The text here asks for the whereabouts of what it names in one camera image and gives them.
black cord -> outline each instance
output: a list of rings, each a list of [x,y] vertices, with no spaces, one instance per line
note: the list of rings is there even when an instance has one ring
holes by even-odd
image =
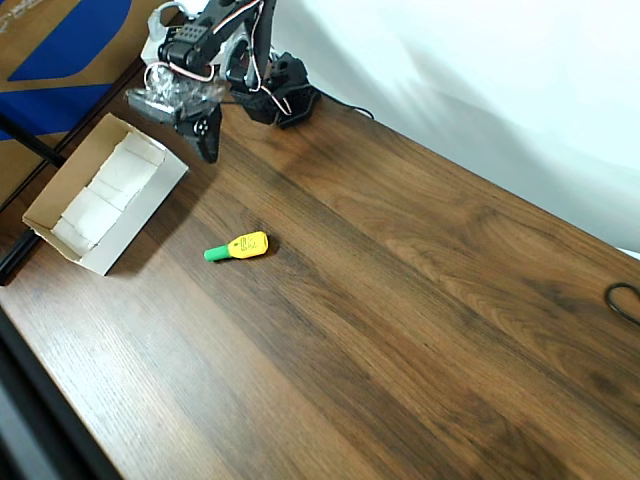
[[[607,302],[607,305],[609,305],[609,308],[613,310],[616,315],[640,327],[640,320],[626,313],[624,310],[618,307],[618,305],[613,301],[613,298],[612,298],[613,292],[622,288],[631,290],[633,293],[636,294],[636,296],[638,297],[638,300],[640,300],[640,290],[638,288],[628,283],[614,283],[609,288],[607,288],[607,291],[604,294],[605,302]]]
[[[289,92],[295,92],[297,90],[302,90],[302,89],[305,89],[305,88],[309,87],[310,85],[311,85],[310,83],[307,83],[306,85],[300,85],[299,87],[292,88],[291,90],[289,90]],[[333,100],[334,102],[336,102],[338,105],[342,105],[343,107],[347,107],[347,108],[349,108],[351,110],[356,110],[358,112],[362,112],[365,115],[367,115],[371,120],[375,120],[376,119],[375,115],[373,113],[371,113],[370,110],[367,110],[364,107],[358,107],[356,105],[350,105],[348,103],[343,102],[342,100],[337,99],[336,97],[334,97],[332,95],[329,95],[327,92],[325,92],[323,90],[320,90],[318,87],[313,87],[313,88],[315,88],[318,91],[318,93],[320,93],[320,94],[324,95],[325,97],[327,97],[328,99]],[[240,105],[240,104],[236,103],[236,102],[220,102],[220,105]]]
[[[329,98],[330,100],[333,100],[334,102],[336,102],[338,105],[342,105],[343,107],[347,107],[350,108],[351,110],[356,110],[358,112],[362,112],[365,115],[367,115],[371,120],[375,120],[376,117],[373,113],[371,113],[370,110],[367,110],[364,107],[358,107],[357,105],[350,105],[348,103],[343,102],[342,100],[337,99],[336,97],[334,97],[333,95],[329,95],[327,92],[320,90],[318,87],[315,87],[315,89],[320,92],[322,95],[324,95],[325,97]]]

wooden table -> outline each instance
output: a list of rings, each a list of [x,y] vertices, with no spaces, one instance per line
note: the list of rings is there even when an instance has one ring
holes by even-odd
[[[328,100],[225,106],[214,166],[109,110],[191,174],[108,277],[42,246],[0,302],[126,477],[640,477],[640,329],[602,298],[640,263]]]

yellow highlighter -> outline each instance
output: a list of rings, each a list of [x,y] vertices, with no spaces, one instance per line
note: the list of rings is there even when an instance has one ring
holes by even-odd
[[[217,262],[227,258],[250,258],[264,255],[269,249],[269,239],[264,232],[249,233],[236,238],[228,245],[212,248],[204,252],[207,262]]]

green cap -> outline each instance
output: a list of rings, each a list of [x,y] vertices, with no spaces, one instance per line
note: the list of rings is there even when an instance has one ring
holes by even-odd
[[[227,258],[231,258],[228,245],[212,248],[211,250],[204,252],[204,259],[207,262],[217,262],[218,260],[225,260]]]

robotic arm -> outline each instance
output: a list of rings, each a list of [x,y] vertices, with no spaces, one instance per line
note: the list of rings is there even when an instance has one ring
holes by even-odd
[[[127,92],[129,105],[171,124],[209,163],[218,157],[223,80],[254,121],[287,128],[310,117],[319,92],[304,64],[289,53],[271,53],[275,4],[211,0],[197,18],[170,27],[159,61],[145,72],[146,88]],[[212,62],[223,44],[218,72]]]

